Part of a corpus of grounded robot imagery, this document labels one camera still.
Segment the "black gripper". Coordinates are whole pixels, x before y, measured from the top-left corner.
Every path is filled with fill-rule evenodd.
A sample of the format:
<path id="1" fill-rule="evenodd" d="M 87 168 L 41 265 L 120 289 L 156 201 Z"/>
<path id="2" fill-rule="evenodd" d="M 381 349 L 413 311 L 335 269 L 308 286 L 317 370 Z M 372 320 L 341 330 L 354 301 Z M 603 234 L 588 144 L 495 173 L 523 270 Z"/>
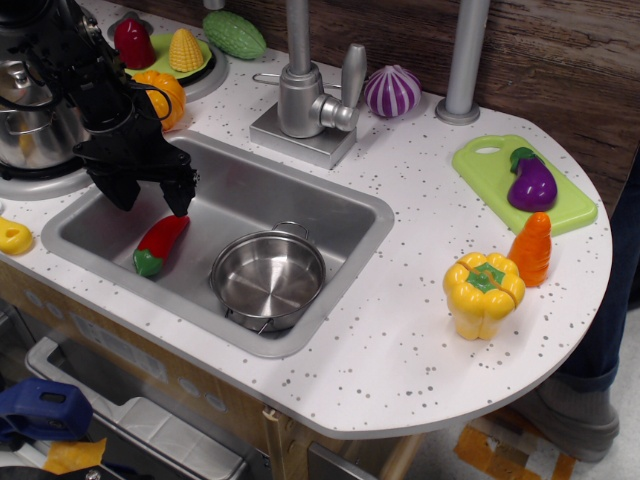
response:
<path id="1" fill-rule="evenodd" d="M 119 209 L 130 211 L 139 195 L 139 181 L 160 184 L 177 217 L 188 214 L 199 175 L 188 153 L 169 143 L 160 121 L 134 108 L 119 112 L 80 109 L 90 138 L 74 147 L 98 189 Z"/>

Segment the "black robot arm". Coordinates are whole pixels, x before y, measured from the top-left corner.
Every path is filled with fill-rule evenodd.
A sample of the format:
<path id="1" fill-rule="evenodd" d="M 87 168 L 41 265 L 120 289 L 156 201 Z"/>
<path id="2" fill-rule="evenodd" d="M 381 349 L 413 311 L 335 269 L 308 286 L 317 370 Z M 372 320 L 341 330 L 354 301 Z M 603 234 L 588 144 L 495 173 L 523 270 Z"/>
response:
<path id="1" fill-rule="evenodd" d="M 51 93 L 48 106 L 67 101 L 78 109 L 90 137 L 73 152 L 115 206 L 131 210 L 140 182 L 150 181 L 176 216 L 187 214 L 196 188 L 190 156 L 164 139 L 148 86 L 127 76 L 76 2 L 2 2 L 1 58 L 34 69 Z"/>

